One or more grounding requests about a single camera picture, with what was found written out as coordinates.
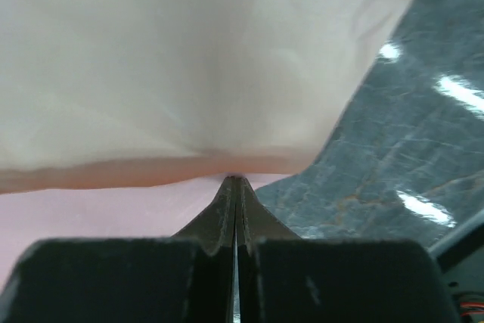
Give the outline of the pink wrapping paper sheet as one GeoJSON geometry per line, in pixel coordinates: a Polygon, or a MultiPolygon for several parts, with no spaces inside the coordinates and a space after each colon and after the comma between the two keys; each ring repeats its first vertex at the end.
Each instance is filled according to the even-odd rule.
{"type": "Polygon", "coordinates": [[[307,168],[413,0],[1,0],[1,277],[307,168]]]}

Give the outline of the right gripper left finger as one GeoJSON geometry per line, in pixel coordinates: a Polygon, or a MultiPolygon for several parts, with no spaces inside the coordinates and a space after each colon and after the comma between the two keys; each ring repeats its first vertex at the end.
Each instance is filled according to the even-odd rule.
{"type": "Polygon", "coordinates": [[[1,294],[3,322],[230,322],[237,180],[170,238],[31,245],[1,294]]]}

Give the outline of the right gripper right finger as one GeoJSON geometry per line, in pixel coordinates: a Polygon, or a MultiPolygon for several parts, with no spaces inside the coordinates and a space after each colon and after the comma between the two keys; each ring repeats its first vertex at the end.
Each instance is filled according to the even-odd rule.
{"type": "Polygon", "coordinates": [[[237,179],[243,322],[457,322],[428,252],[410,240],[302,239],[237,179]]]}

